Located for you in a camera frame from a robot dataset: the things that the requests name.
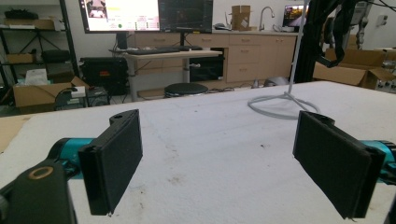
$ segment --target cabinet drawer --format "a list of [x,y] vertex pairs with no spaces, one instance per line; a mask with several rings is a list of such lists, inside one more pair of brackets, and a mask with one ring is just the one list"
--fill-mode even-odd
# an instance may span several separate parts
[[178,45],[179,34],[143,33],[134,34],[135,47],[156,47]]
[[259,35],[230,35],[230,45],[260,45]]
[[203,48],[228,48],[229,35],[188,35],[185,44],[189,43]]
[[164,68],[150,68],[137,70],[135,73],[137,75],[152,75],[152,74],[162,74],[162,73],[181,73],[182,67],[164,67]]
[[257,63],[229,64],[227,68],[227,82],[253,81],[259,78],[259,65]]
[[135,69],[143,70],[150,68],[163,67],[182,67],[183,61],[181,59],[166,59],[166,60],[139,60],[135,62]]
[[231,46],[228,51],[228,63],[257,63],[259,58],[258,46]]
[[295,41],[296,41],[296,36],[264,35],[262,37],[262,45],[263,46],[272,46],[274,44],[294,46]]

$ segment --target black stool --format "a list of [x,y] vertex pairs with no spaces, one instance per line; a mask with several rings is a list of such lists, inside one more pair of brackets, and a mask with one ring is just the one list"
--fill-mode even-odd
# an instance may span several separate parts
[[197,83],[176,83],[165,87],[165,97],[179,97],[188,95],[201,95],[208,91],[204,85]]

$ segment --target keyboard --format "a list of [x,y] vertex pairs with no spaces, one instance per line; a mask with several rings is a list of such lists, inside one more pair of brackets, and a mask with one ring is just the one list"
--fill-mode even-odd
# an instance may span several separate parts
[[186,45],[186,46],[165,46],[165,47],[158,47],[158,49],[178,49],[179,51],[189,51],[189,50],[202,50],[203,48],[195,45]]
[[173,53],[173,52],[180,52],[179,49],[129,49],[125,50],[125,52],[133,55],[146,55],[146,54],[160,54],[160,53]]

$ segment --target sink faucet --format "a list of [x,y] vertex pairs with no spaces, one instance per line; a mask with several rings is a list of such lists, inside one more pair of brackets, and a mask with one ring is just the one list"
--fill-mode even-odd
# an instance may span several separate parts
[[[273,18],[275,16],[274,11],[272,10],[271,7],[265,7],[262,9],[262,13],[264,12],[265,9],[269,8],[271,10],[271,17]],[[259,26],[259,31],[264,29],[264,24],[262,24],[262,14],[260,15],[260,26]]]

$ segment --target white tabletop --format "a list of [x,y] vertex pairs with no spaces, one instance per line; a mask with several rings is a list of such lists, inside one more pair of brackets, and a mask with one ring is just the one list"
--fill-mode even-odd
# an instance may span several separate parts
[[[247,106],[286,86],[109,105],[35,115],[0,156],[0,186],[44,160],[64,137],[95,137],[108,118],[139,109],[143,159],[112,217],[90,215],[82,180],[69,187],[79,223],[355,223],[343,220],[292,150],[297,120],[269,118]],[[331,82],[294,85],[360,140],[396,143],[396,95]],[[265,107],[299,107],[274,100]],[[396,188],[377,184],[358,223],[383,223]]]

